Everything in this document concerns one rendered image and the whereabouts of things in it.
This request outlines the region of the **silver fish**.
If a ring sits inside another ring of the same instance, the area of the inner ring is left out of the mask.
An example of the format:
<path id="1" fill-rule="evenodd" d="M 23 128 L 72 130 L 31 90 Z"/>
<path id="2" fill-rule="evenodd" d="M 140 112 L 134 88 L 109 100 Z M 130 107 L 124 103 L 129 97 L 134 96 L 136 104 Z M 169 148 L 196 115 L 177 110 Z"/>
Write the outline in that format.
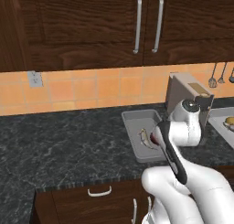
<path id="1" fill-rule="evenodd" d="M 152 150 L 154 150 L 154 147 L 152 147 L 150 145 L 150 142 L 149 142 L 149 139 L 148 139 L 148 136 L 147 136 L 147 132 L 144 128 L 142 128 L 140 130 L 140 132 L 138 133 L 138 135 L 140 136 L 140 140 L 141 140 L 141 144 L 144 145 L 145 147 L 148 147 Z"/>

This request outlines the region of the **hanging slotted spatula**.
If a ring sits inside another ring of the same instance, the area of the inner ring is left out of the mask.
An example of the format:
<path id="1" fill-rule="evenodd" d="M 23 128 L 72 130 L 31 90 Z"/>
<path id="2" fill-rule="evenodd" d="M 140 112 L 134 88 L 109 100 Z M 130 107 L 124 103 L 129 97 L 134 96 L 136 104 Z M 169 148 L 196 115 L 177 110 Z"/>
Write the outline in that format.
<path id="1" fill-rule="evenodd" d="M 214 66 L 214 69 L 212 71 L 212 75 L 211 75 L 211 78 L 208 80 L 208 87 L 209 88 L 216 88 L 218 85 L 217 85 L 217 81 L 216 79 L 214 78 L 214 74 L 215 74 L 215 71 L 216 71 L 216 67 L 217 66 Z"/>

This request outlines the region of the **grey tupperware container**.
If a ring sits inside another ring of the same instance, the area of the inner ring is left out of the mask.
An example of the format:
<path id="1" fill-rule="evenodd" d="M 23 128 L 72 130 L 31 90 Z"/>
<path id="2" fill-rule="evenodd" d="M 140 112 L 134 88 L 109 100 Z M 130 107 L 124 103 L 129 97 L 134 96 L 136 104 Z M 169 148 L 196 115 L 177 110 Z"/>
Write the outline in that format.
<path id="1" fill-rule="evenodd" d="M 155 126 L 162 121 L 156 110 L 151 109 L 123 112 L 122 119 L 131 141 L 136 160 L 139 163 L 159 162 L 165 160 L 162 149 L 153 144 L 150 140 L 150 133 Z M 154 147 L 154 150 L 141 144 L 138 133 L 142 128 L 146 130 L 150 145 Z"/>
<path id="2" fill-rule="evenodd" d="M 234 116 L 234 107 L 212 109 L 210 111 L 208 122 L 234 149 L 234 125 L 230 127 L 224 125 L 226 118 L 229 116 Z"/>

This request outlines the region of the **dark wood lower cupboard door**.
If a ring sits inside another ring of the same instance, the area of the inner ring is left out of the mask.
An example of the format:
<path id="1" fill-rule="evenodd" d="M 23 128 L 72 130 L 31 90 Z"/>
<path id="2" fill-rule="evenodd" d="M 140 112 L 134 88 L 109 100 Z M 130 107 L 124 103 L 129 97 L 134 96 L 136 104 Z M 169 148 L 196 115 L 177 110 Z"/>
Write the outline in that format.
<path id="1" fill-rule="evenodd" d="M 77 202 L 56 205 L 56 209 L 60 224 L 132 224 L 133 198 Z"/>

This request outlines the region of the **dark wood drawer front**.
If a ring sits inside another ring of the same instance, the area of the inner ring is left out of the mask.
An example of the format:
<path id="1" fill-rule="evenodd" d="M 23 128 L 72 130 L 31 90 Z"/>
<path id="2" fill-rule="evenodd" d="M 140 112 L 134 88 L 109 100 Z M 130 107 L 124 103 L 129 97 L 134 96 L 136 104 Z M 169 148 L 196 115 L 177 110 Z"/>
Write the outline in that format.
<path id="1" fill-rule="evenodd" d="M 88 188 L 91 193 L 100 193 L 107 191 L 109 186 L 112 186 L 112 192 L 105 197 L 90 197 L 88 195 Z M 85 187 L 75 187 L 52 192 L 55 202 L 58 204 L 65 204 L 66 202 L 76 203 L 79 201 L 113 198 L 124 199 L 126 197 L 139 197 L 141 196 L 141 183 L 139 179 L 115 181 L 106 184 L 87 185 Z"/>

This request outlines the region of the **grey toaster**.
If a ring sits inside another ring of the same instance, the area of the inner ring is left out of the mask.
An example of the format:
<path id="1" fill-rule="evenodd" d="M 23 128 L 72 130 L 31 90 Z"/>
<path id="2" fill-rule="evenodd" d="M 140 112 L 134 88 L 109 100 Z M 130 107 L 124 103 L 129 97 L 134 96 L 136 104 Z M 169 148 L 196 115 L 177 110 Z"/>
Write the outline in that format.
<path id="1" fill-rule="evenodd" d="M 214 94 L 188 72 L 173 72 L 169 76 L 166 109 L 170 113 L 184 99 L 196 101 L 202 112 L 210 110 Z"/>

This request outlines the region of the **yellow-brown potato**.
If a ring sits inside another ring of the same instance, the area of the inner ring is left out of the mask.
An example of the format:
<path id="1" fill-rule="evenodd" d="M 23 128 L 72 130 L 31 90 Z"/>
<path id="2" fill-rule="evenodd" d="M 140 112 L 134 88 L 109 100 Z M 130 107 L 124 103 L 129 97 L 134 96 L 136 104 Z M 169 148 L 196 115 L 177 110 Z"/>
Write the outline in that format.
<path id="1" fill-rule="evenodd" d="M 227 127 L 234 125 L 234 116 L 227 117 L 225 122 L 224 122 L 224 125 Z"/>

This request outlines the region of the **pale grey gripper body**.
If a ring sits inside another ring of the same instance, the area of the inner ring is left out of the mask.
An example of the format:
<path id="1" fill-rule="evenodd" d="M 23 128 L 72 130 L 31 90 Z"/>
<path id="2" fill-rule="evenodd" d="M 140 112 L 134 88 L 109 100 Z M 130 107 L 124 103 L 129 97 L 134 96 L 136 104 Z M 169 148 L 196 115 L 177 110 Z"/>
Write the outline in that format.
<path id="1" fill-rule="evenodd" d="M 199 122 L 200 122 L 202 136 L 205 136 L 207 134 L 206 126 L 208 123 L 209 115 L 210 115 L 210 111 L 201 112 L 199 114 Z"/>

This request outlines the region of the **grey wall socket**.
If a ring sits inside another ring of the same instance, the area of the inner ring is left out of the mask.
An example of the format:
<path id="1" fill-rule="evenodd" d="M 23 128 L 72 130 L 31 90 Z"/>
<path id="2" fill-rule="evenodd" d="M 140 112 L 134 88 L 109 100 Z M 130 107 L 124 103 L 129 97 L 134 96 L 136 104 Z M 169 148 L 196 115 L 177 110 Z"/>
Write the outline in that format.
<path id="1" fill-rule="evenodd" d="M 40 72 L 36 72 L 34 70 L 29 71 L 27 73 L 27 78 L 29 82 L 29 86 L 31 88 L 37 88 L 43 86 L 42 76 Z"/>

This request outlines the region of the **hanging dark kitchen tool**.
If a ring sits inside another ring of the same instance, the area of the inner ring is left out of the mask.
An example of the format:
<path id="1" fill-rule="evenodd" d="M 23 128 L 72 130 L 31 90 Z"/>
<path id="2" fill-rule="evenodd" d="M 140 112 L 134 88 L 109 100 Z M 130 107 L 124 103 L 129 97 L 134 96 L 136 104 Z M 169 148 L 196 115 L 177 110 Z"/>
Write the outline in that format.
<path id="1" fill-rule="evenodd" d="M 228 64 L 228 63 L 225 62 L 225 65 L 224 65 L 224 68 L 223 68 L 223 70 L 222 70 L 221 76 L 220 76 L 220 78 L 218 79 L 218 83 L 220 83 L 220 84 L 225 83 L 225 81 L 224 81 L 224 73 L 225 73 L 227 64 Z"/>

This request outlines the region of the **dark wood upper cupboard door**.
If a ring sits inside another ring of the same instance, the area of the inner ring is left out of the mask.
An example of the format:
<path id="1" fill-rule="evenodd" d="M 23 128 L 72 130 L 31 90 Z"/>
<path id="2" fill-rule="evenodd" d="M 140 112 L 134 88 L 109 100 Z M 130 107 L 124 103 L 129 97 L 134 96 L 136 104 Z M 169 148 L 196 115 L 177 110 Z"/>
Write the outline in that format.
<path id="1" fill-rule="evenodd" d="M 146 8 L 133 54 L 136 0 L 0 0 L 0 71 L 141 66 Z"/>
<path id="2" fill-rule="evenodd" d="M 234 61 L 234 0 L 164 0 L 159 48 L 154 48 L 158 0 L 148 0 L 144 64 Z"/>

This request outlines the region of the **dark wood cupboard door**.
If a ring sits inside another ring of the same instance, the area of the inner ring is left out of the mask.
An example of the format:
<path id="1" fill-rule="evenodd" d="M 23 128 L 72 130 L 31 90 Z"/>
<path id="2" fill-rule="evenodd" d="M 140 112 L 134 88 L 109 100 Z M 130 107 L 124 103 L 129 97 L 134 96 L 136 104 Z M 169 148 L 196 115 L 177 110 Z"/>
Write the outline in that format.
<path id="1" fill-rule="evenodd" d="M 60 224 L 132 224 L 133 198 L 77 202 L 56 205 L 56 209 Z"/>
<path id="2" fill-rule="evenodd" d="M 154 48 L 158 0 L 148 0 L 144 64 L 234 61 L 234 0 L 164 0 L 159 48 Z"/>
<path id="3" fill-rule="evenodd" d="M 141 66 L 146 8 L 133 54 L 136 0 L 0 0 L 0 71 Z"/>

